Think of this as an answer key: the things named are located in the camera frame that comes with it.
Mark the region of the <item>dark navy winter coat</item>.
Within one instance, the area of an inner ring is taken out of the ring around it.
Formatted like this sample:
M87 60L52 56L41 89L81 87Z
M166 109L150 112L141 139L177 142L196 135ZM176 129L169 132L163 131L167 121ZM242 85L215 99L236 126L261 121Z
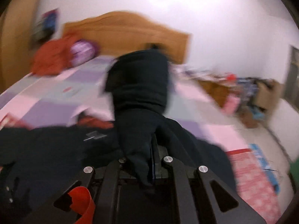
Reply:
M232 190L236 181L227 154L196 138L166 118L169 64L164 49L117 58L108 71L105 92L112 95L114 121L28 130L1 130L1 218L17 221L47 201L86 166L107 166L125 159L127 171L144 185L152 184L152 142L187 166L211 169Z

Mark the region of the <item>pile of colourful clothes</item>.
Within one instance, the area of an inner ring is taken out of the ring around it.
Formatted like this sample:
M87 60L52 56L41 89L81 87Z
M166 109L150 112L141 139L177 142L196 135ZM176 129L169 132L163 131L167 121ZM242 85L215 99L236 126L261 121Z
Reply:
M256 77L237 77L235 74L229 74L224 81L224 84L231 88L231 91L236 94L241 103L248 103L258 92L258 78Z

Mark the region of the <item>red white checkered blanket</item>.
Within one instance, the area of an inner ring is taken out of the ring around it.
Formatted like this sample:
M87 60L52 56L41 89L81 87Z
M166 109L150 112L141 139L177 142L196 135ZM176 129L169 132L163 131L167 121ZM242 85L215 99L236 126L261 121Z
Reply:
M263 217L266 223L276 223L281 216L278 198L253 152L239 149L227 154L233 167L239 196Z

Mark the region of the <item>blue floor mat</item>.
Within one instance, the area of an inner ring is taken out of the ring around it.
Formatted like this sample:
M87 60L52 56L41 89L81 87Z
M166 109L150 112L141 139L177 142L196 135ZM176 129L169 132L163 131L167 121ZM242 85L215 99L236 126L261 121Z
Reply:
M270 184L272 185L274 192L276 195L280 192L280 185L278 181L278 171L275 170L269 161L266 159L265 155L263 154L261 148L257 144L250 144L249 145L251 151L253 152L254 156L258 160L260 168L266 174Z

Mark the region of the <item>pink gift bag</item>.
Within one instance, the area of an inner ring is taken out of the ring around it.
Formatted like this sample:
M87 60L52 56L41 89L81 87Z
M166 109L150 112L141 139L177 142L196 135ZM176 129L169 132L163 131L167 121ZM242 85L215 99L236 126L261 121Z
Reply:
M223 114L233 115L240 104L240 98L234 94L228 95L226 102L222 108Z

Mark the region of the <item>wooden nightstand with drawers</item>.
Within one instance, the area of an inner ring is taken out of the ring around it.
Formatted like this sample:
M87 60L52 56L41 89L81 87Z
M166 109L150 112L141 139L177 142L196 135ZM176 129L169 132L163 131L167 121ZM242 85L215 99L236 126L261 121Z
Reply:
M198 77L196 81L217 105L223 108L231 91L236 87L237 77L235 74L208 74Z

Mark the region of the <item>cardboard box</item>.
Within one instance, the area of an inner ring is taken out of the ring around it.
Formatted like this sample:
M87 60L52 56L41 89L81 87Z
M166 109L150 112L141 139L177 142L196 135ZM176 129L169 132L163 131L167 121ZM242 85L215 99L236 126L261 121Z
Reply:
M263 109L266 114L271 114L281 98L283 84L274 79L259 80L256 82L258 91L254 96L253 105Z

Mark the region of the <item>purple floral pillow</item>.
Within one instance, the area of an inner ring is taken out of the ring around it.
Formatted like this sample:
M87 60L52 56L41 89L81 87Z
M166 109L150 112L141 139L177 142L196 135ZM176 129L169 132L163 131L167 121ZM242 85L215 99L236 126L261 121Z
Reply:
M94 41L81 39L71 46L70 52L72 67L78 67L95 58L99 52L99 46Z

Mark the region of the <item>orange puffer jacket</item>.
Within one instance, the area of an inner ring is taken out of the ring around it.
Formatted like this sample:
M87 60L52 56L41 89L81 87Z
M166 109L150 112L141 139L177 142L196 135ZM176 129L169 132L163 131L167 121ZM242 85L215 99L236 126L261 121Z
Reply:
M69 33L46 42L34 54L30 72L38 76L54 76L71 68L71 47L80 39L77 34Z

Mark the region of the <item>wooden bed headboard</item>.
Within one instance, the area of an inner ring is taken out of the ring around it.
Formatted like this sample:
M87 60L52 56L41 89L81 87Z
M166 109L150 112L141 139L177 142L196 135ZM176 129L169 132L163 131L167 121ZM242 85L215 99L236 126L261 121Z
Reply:
M161 45L175 64L186 62L189 33L175 30L135 12L113 11L98 17L67 22L62 35L77 33L82 39L100 45L102 55L121 56L143 50L147 44Z

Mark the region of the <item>wooden wardrobe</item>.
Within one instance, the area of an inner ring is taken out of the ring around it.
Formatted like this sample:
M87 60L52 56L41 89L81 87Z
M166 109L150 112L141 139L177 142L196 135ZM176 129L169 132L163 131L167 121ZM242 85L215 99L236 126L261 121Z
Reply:
M30 72L33 23L40 0L11 0L1 15L1 92Z

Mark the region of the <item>window with metal frame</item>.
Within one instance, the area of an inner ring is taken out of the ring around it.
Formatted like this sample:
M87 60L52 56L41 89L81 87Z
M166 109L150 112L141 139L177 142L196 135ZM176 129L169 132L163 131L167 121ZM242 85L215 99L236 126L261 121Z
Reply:
M298 111L298 49L292 47L283 98Z

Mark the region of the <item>hanging bags on wall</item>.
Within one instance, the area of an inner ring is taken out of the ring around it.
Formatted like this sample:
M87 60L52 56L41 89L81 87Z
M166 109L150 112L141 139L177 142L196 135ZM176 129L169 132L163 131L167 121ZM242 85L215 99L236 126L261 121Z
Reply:
M33 41L42 44L49 41L56 32L58 9L45 12L33 31Z

